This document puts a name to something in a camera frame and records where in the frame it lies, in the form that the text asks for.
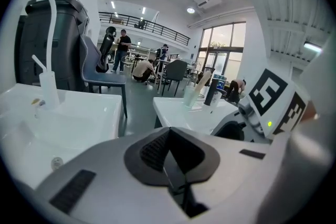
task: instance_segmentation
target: man in black shirt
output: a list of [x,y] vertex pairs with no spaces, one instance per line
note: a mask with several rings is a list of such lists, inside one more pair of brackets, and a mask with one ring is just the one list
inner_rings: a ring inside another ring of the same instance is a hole
[[115,60],[114,60],[114,66],[112,71],[116,72],[119,62],[120,62],[120,73],[124,72],[124,63],[121,61],[122,57],[127,55],[128,51],[128,46],[132,45],[131,39],[129,36],[126,36],[126,30],[122,29],[121,30],[121,37],[118,38],[117,43],[118,43],[118,48],[115,53]]

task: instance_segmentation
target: ceiling light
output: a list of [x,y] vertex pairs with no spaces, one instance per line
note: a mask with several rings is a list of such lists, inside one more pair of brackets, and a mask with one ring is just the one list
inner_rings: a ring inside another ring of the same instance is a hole
[[188,9],[187,9],[187,12],[189,12],[189,13],[194,13],[195,10],[194,10],[193,8],[188,8]]
[[309,42],[305,42],[304,47],[307,48],[307,49],[316,51],[316,52],[321,52],[322,51],[321,47],[319,47],[315,44],[309,43]]

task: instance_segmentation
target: gray chair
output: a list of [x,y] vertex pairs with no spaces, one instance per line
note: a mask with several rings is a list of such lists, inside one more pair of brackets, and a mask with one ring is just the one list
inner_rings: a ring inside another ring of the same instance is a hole
[[96,71],[96,66],[101,57],[100,51],[88,36],[81,34],[79,39],[80,74],[82,80],[89,83],[89,88],[92,88],[92,86],[99,86],[99,93],[101,93],[102,86],[121,87],[124,113],[127,118],[125,93],[126,77],[124,75],[113,73],[98,73]]
[[163,74],[164,84],[163,84],[162,96],[163,96],[163,92],[164,92],[164,88],[166,86],[167,80],[170,80],[168,90],[170,89],[170,85],[172,84],[172,81],[178,82],[176,90],[175,90],[175,94],[174,94],[174,96],[176,96],[176,92],[180,85],[180,81],[183,80],[185,71],[187,70],[187,65],[188,65],[187,62],[184,62],[181,60],[175,60],[166,66],[166,73]]

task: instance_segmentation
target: black rubber pad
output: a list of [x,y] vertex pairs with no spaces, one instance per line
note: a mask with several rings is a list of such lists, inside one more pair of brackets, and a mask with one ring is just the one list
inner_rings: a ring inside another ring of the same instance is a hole
[[96,174],[81,170],[49,202],[63,213],[69,214]]
[[242,153],[244,155],[257,158],[257,159],[263,159],[265,157],[265,153],[260,153],[256,151],[249,151],[249,150],[241,150],[239,153]]

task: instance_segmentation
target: black pants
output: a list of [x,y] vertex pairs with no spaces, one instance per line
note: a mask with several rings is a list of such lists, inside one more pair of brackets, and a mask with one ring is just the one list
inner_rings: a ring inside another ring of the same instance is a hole
[[230,83],[230,88],[228,89],[228,91],[226,92],[226,98],[230,97],[230,94],[232,92],[232,89],[234,89],[234,92],[236,92],[236,94],[238,94],[239,91],[239,86],[238,83],[236,81],[231,81]]
[[136,77],[136,76],[133,76],[133,78],[135,79],[135,80],[141,80],[141,82],[145,82],[148,78],[149,78],[149,76],[151,75],[151,73],[152,73],[152,70],[150,70],[150,69],[147,69],[143,74],[142,74],[142,77]]

